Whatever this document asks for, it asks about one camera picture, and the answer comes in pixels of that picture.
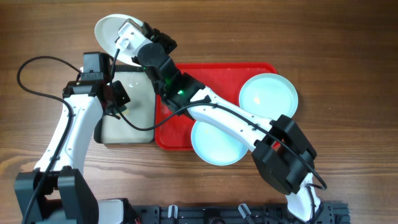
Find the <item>white round plate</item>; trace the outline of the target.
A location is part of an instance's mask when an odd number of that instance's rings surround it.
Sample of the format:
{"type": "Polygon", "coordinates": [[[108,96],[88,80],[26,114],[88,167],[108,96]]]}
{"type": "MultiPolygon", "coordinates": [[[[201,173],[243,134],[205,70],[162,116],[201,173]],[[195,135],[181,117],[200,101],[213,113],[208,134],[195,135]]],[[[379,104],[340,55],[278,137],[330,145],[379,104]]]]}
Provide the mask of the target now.
{"type": "Polygon", "coordinates": [[[110,56],[116,54],[116,40],[119,38],[118,30],[127,19],[132,19],[140,26],[143,25],[143,22],[139,19],[125,14],[108,15],[100,19],[95,25],[96,40],[110,56]]]}

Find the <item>light blue plate front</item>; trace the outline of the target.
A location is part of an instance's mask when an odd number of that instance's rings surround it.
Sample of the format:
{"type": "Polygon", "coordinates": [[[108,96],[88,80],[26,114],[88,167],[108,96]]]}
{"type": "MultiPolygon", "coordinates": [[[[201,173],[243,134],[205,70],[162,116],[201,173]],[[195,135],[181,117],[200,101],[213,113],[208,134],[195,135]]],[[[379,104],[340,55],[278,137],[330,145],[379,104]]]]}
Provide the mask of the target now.
{"type": "Polygon", "coordinates": [[[196,121],[192,127],[191,143],[198,157],[215,166],[234,164],[248,152],[238,140],[200,121],[196,121]]]}

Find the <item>green yellow sponge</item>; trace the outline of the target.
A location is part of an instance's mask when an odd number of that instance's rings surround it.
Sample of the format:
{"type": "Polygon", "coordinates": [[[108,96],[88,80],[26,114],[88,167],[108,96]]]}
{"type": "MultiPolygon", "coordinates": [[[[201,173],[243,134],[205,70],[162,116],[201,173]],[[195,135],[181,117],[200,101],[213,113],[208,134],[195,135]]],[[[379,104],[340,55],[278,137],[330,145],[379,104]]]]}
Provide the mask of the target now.
{"type": "Polygon", "coordinates": [[[125,105],[121,106],[119,109],[121,110],[122,114],[124,114],[124,115],[129,113],[129,109],[125,105]]]}

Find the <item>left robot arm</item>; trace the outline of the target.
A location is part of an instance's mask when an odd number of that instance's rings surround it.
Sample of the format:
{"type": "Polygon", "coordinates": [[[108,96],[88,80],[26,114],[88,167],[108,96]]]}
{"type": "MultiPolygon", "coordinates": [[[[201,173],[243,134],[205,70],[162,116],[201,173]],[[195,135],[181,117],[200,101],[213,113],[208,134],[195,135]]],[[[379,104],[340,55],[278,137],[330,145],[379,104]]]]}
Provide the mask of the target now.
{"type": "Polygon", "coordinates": [[[97,200],[83,178],[107,87],[102,81],[67,84],[48,148],[34,170],[19,173],[14,184],[23,223],[127,223],[134,218],[125,198],[97,200]]]}

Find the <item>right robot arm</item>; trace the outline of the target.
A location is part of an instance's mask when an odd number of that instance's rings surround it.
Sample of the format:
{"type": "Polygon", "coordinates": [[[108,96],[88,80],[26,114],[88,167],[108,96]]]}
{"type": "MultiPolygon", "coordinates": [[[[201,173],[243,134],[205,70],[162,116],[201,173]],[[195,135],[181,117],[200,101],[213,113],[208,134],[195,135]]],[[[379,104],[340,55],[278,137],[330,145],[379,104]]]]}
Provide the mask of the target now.
{"type": "Polygon", "coordinates": [[[277,120],[251,114],[222,99],[187,73],[170,57],[177,43],[143,22],[144,38],[135,61],[142,65],[155,94],[175,114],[208,123],[229,134],[252,152],[261,177],[287,197],[289,212],[301,222],[315,222],[319,203],[312,179],[316,151],[297,123],[286,115],[277,120]]]}

